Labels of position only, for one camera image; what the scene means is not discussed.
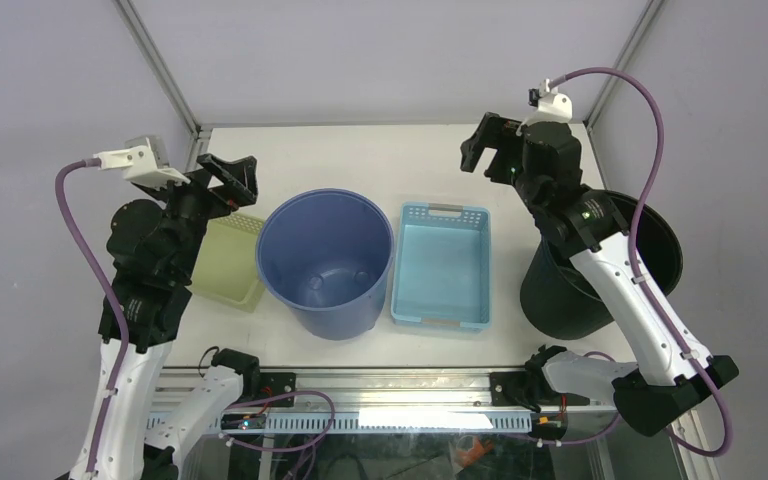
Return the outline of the large blue plastic bucket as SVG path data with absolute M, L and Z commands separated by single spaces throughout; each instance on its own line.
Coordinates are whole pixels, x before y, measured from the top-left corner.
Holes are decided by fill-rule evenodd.
M 391 223 L 374 202 L 326 188 L 292 197 L 267 218 L 255 260 L 267 290 L 308 332 L 343 341 L 374 328 L 394 247 Z

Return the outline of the light blue perforated basket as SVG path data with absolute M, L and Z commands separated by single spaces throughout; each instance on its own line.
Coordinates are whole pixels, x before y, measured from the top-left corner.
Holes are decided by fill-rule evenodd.
M 490 327 L 488 210 L 404 203 L 394 267 L 390 311 L 395 324 L 470 333 Z

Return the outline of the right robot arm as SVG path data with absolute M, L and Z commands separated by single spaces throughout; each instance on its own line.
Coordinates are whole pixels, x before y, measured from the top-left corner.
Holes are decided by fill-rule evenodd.
M 543 347 L 525 365 L 526 396 L 538 405 L 561 394 L 609 403 L 647 437 L 706 398 L 719 399 L 738 367 L 679 330 L 677 316 L 636 256 L 631 227 L 607 191 L 582 183 L 582 147 L 569 126 L 521 127 L 488 112 L 461 145 L 462 170 L 473 172 L 487 148 L 496 153 L 486 177 L 515 188 L 542 240 L 594 289 L 635 355 L 633 362 L 619 363 Z

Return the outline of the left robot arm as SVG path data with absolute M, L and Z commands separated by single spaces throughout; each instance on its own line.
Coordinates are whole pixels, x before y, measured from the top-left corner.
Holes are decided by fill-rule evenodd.
M 160 425 L 147 425 L 208 224 L 258 198 L 254 157 L 203 154 L 197 164 L 188 173 L 157 167 L 136 175 L 144 197 L 111 221 L 106 248 L 115 274 L 99 277 L 99 382 L 72 479 L 176 479 L 210 424 L 231 404 L 248 406 L 260 395 L 259 360 L 222 349 L 201 384 Z

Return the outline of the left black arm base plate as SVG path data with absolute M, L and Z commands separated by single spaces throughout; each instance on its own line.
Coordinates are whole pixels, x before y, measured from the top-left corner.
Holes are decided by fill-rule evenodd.
M 261 374 L 256 399 L 272 398 L 296 390 L 297 375 L 289 371 L 265 372 Z M 273 408 L 289 408 L 295 404 L 295 398 L 289 397 L 270 401 L 259 407 L 258 415 L 264 415 Z

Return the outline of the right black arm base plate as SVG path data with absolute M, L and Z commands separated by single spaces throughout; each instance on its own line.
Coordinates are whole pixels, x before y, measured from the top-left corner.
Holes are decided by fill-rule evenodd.
M 545 381 L 525 370 L 492 371 L 488 375 L 491 404 L 494 407 L 519 406 L 533 412 L 544 407 L 589 406 L 591 401 L 576 394 L 561 394 Z

